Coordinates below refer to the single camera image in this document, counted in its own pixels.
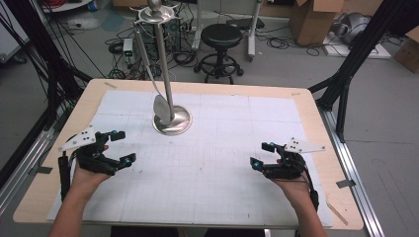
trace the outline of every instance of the white paper sheet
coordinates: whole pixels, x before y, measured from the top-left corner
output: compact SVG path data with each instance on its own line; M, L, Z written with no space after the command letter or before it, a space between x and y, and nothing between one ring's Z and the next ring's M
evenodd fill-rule
M84 220L123 223L295 227L293 208L281 189L252 170L249 158L275 163L278 154L262 142L286 144L305 139L291 99L238 95L174 94L193 124L165 136L152 126L156 94L109 91L91 124L97 131L124 130L126 138L108 142L104 154L118 159L135 152L137 160L95 192ZM320 195L324 226L332 219L310 154L303 154ZM60 198L48 219L54 219Z

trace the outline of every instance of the wrist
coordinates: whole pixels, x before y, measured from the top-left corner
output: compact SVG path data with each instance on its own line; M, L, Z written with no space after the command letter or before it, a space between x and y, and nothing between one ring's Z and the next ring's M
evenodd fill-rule
M74 187L71 187L65 198L69 198L81 204L86 204L90 200L92 195L93 193L86 192L83 189L76 189Z

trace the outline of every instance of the black metal rod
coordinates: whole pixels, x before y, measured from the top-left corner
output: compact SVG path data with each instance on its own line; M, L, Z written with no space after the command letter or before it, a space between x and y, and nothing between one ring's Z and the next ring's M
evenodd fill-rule
M336 132L342 142L345 142L344 125L351 81L407 1L384 0L336 74L309 88L311 93L326 88L316 101L317 106L326 111L331 111L340 98Z

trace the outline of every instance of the metal pole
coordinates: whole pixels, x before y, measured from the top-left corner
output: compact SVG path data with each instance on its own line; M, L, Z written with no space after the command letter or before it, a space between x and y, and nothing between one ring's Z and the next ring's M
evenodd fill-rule
M175 113L173 110L173 99L172 99L172 89L170 87L170 80L169 80L169 70L167 69L167 60L166 60L166 49L164 45L164 37L163 37L163 30L161 29L160 24L154 25L154 31L156 33L157 38L157 45L158 45L158 55L160 57L160 67L161 73L164 80L164 89L166 91L166 99L169 103L170 109L170 120L173 120L175 117Z

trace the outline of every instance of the round metal base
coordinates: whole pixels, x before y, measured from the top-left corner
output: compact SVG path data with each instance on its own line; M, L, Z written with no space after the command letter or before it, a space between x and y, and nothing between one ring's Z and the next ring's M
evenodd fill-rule
M191 113L180 106L173 106L175 117L167 124L163 124L162 120L154 115L153 126L154 128L164 135L178 135L188 130L192 124Z

